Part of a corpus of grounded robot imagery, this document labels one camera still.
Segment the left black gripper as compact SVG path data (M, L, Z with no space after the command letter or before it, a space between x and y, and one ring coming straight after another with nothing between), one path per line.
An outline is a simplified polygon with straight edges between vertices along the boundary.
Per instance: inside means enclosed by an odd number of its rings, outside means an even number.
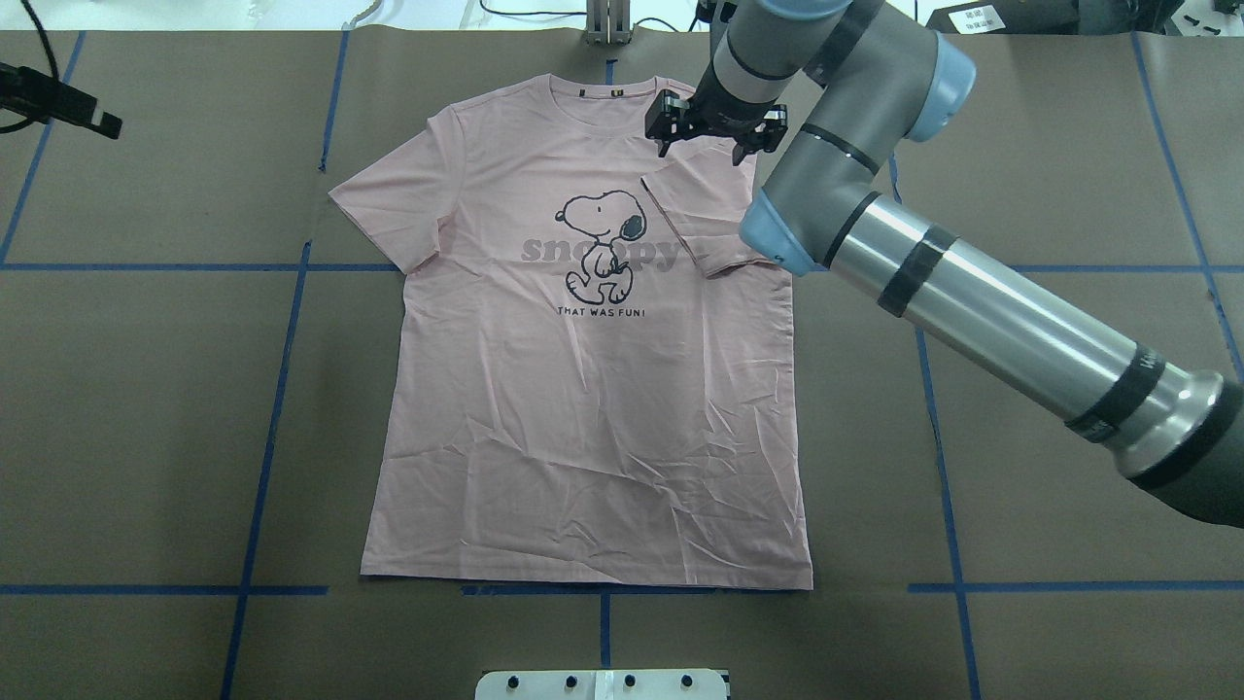
M1 63L1 108L19 114L17 122L2 126L2 134L58 121L119 139L123 124L119 116L103 111L95 96L29 66Z

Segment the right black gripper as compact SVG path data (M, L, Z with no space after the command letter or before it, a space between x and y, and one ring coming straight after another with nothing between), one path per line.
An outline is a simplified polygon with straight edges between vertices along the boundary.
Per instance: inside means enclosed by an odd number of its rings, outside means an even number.
M785 104L773 104L759 117L733 121L673 90L662 90L644 114L644 137L657 143L659 157L666 157L675 142L718 137L734 140L731 162L741 164L749 155L778 150L787 129Z

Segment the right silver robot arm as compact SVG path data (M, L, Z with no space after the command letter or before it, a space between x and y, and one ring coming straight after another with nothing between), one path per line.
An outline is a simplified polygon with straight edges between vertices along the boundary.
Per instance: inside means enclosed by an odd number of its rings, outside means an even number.
M884 1L699 1L709 61L663 93L647 137L723 137L778 154L739 234L787 274L837 274L1111 453L1125 481L1186 517L1243 523L1242 384L1186 371L1018 274L875 179L899 142L958 114L977 65Z

